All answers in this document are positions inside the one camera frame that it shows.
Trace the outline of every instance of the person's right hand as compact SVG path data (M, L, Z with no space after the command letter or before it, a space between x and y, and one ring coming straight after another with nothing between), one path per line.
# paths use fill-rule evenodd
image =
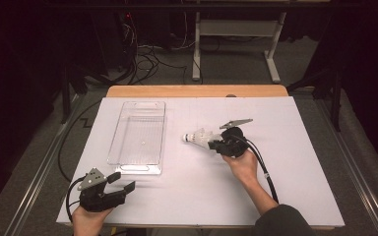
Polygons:
M247 149L239 157L233 158L222 156L222 159L228 163L232 174L243 184L250 181L257 181L257 158L251 150Z

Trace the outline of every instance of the forearm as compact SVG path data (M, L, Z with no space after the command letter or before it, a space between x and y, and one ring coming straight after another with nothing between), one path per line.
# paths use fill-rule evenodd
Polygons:
M259 211L260 215L266 213L269 209L277 207L279 204L262 188L259 181L255 178L240 179L244 189L247 191L254 206Z

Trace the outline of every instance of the dark background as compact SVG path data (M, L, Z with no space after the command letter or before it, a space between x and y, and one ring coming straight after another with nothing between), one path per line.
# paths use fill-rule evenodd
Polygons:
M295 41L305 35L320 40L306 75L336 60L339 51L350 51L352 60L342 69L344 89L378 152L378 1L367 4L364 11L336 13L330 25L328 13L288 14L281 40ZM185 33L182 14L134 16L144 39L165 48L172 41L171 32ZM187 16L189 34L193 34L194 14ZM357 37L350 36L354 29L358 29ZM352 50L345 42L354 45ZM52 112L66 65L73 62L103 74L105 60L90 14L48 11L41 2L31 0L0 0L0 192L33 132Z

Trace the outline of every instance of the person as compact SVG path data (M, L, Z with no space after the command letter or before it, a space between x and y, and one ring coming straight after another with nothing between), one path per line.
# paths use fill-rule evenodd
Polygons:
M222 156L229 165L232 174L244 187L253 201L261 217L252 229L253 235L260 236L314 236L315 232L292 206L279 205L262 188L257 179L258 162L249 149L237 158ZM112 212L108 209L102 212L87 212L81 206L73 212L73 228L75 236L97 236L103 221Z

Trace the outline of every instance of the person's hand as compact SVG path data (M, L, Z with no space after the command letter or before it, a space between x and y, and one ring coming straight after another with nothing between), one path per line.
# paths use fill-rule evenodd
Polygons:
M233 158L223 155L222 159L228 163L232 174L242 184L246 184L250 181L257 181L257 158L249 149L239 157Z
M73 230L75 236L97 236L102 229L103 221L113 208L101 212L89 212L78 206L73 211Z

